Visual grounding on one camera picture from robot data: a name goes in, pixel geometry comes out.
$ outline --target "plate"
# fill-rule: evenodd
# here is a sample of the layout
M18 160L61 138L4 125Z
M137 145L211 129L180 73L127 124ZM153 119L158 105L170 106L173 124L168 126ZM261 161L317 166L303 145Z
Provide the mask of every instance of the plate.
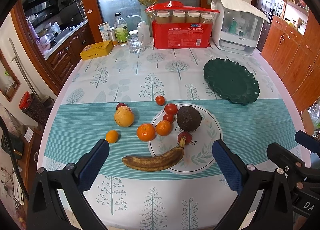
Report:
M212 143L215 140L222 139L222 129L217 119L203 107L188 103L178 103L176 105L178 109L182 106L194 107L199 111L202 121L197 130L190 132L192 135L192 142L184 147L184 156L182 160L167 170L180 175L191 175L202 172L215 163L212 156ZM164 114L165 111L162 109L152 119L151 124L155 127L157 123L163 119ZM178 134L181 132L182 130L175 120L172 123L172 131L169 135L157 135L155 139L148 142L151 155L161 155L177 146Z
M258 99L259 83L238 62L229 59L209 60L203 68L204 79L218 96L232 103L249 104Z

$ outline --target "glass bottle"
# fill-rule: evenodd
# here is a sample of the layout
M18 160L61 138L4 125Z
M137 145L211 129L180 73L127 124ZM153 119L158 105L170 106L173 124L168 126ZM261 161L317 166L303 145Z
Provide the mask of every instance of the glass bottle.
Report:
M129 35L127 22L121 17L121 13L115 14L115 33L117 40L121 46L127 45L127 36Z

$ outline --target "glass cup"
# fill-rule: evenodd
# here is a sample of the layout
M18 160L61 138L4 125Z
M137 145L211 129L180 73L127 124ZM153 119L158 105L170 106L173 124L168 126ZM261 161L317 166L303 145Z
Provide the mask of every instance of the glass cup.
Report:
M135 33L127 36L130 53L139 53L145 50L143 44L143 34Z

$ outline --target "avocado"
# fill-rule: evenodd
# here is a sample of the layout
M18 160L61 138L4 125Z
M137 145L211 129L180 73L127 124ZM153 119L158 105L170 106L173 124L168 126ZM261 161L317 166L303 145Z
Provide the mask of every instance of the avocado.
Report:
M201 124L201 115L199 111L190 106L180 107L177 114L177 123L179 127L187 132L198 129Z

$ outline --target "green plate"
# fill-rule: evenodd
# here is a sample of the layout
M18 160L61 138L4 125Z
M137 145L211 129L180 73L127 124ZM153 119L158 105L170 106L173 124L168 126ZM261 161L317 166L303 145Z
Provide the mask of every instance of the green plate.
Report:
M260 89L254 75L229 59L209 60L203 68L204 79L221 98L232 103L249 104L257 100Z

